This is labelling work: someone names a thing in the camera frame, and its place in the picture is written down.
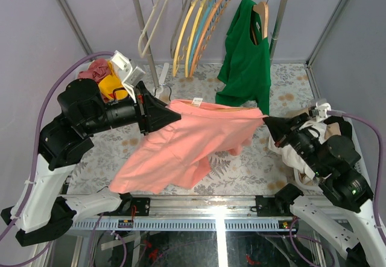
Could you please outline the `white garment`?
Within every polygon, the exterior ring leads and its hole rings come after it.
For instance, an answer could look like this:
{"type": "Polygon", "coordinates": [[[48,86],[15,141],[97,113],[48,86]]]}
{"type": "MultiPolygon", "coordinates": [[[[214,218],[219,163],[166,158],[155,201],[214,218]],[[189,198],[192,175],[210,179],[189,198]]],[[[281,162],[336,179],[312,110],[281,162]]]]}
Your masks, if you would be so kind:
{"type": "MultiPolygon", "coordinates": [[[[326,141],[324,138],[327,125],[323,122],[308,121],[305,122],[300,129],[308,130],[314,137],[316,137],[320,143],[326,141]]],[[[291,145],[278,148],[274,145],[272,135],[268,139],[268,148],[278,155],[282,156],[282,161],[287,166],[298,170],[298,172],[306,176],[309,180],[315,177],[315,172],[306,164],[306,162],[296,153],[291,145]]]]}

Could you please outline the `salmon pink t shirt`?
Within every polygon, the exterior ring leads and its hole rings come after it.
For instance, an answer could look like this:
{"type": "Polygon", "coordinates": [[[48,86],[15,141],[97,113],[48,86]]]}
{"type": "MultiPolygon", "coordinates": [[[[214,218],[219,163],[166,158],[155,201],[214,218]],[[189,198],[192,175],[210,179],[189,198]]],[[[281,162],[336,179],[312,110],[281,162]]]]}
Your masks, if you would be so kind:
{"type": "Polygon", "coordinates": [[[238,155],[252,142],[265,115],[257,110],[214,112],[178,102],[168,108],[181,120],[144,136],[109,185],[114,193],[160,193],[172,184],[193,188],[211,171],[209,155],[238,155]]]}

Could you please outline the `wooden hanger with green shirt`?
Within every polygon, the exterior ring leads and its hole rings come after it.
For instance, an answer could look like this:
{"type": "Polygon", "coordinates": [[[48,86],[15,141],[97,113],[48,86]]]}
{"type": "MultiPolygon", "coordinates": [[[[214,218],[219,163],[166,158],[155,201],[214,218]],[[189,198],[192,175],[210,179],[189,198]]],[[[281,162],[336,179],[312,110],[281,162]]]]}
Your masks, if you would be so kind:
{"type": "Polygon", "coordinates": [[[246,110],[257,110],[256,107],[230,107],[221,104],[204,102],[202,98],[194,98],[193,100],[183,100],[183,99],[171,99],[172,88],[166,84],[161,84],[160,86],[154,89],[154,96],[160,98],[162,102],[167,104],[174,104],[176,102],[180,104],[187,105],[192,108],[210,110],[214,112],[240,112],[246,110]]]}

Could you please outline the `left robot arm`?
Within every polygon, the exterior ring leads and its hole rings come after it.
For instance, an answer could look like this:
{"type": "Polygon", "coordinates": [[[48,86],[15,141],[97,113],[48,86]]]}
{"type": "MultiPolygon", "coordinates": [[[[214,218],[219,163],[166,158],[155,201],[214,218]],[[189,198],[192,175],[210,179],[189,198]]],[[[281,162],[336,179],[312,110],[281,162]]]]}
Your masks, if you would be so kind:
{"type": "Polygon", "coordinates": [[[17,226],[16,240],[21,246],[56,240],[75,222],[94,215],[123,216],[131,211],[133,201],[127,191],[104,189],[78,197],[60,192],[75,165],[93,148],[94,134],[137,124],[146,135],[181,118],[143,82],[137,83],[134,94],[134,98],[106,103],[97,83],[88,78],[72,81],[59,94],[62,111],[39,134],[36,176],[24,190],[28,199],[1,212],[4,222],[17,226]]]}

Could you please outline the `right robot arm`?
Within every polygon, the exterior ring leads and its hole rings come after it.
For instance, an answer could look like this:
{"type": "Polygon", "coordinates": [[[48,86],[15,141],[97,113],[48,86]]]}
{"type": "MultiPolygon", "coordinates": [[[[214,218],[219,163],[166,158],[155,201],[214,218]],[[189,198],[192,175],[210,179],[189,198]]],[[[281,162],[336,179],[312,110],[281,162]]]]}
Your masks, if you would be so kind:
{"type": "Polygon", "coordinates": [[[347,266],[385,266],[385,227],[376,214],[375,194],[354,168],[361,156],[352,140],[324,134],[302,113],[293,118],[266,117],[276,148],[290,147],[319,179],[323,195],[345,214],[352,230],[325,215],[293,184],[274,196],[276,211],[292,214],[320,233],[346,260],[347,266]]]}

